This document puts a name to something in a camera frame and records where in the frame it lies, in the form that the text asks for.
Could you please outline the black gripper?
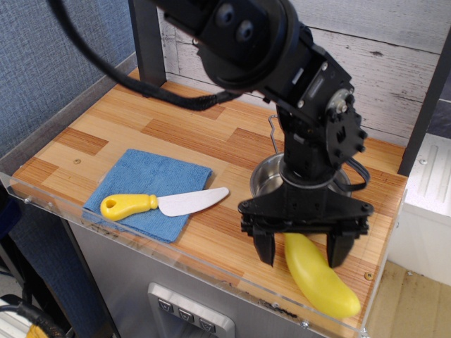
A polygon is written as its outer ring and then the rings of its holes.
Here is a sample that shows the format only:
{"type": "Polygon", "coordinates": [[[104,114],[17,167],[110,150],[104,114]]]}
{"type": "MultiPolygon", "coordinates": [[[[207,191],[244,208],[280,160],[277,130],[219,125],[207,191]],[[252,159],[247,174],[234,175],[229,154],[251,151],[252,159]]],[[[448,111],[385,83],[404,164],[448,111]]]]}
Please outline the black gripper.
{"type": "Polygon", "coordinates": [[[241,230],[253,236],[260,260],[270,266],[276,254],[274,233],[328,233],[328,264],[339,267],[354,238],[367,233],[368,217],[374,212],[371,204],[353,199],[341,189],[349,183],[347,175],[339,172],[327,187],[303,190],[284,182],[279,174],[254,172],[252,198],[238,207],[241,230]]]}

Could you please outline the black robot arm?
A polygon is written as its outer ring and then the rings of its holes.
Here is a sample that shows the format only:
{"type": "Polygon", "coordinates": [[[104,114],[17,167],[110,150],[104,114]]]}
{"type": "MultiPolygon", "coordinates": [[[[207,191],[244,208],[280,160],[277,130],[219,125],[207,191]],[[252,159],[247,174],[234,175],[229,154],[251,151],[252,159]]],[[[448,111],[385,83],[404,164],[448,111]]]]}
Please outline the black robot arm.
{"type": "Polygon", "coordinates": [[[258,92],[277,108],[283,131],[281,186],[240,203],[242,230],[272,263],[278,232],[324,233],[328,264],[343,263],[366,234],[373,207],[338,181],[355,165],[366,133],[350,75],[316,45],[289,1],[157,1],[165,18],[198,42],[212,82],[234,94],[258,92]]]}

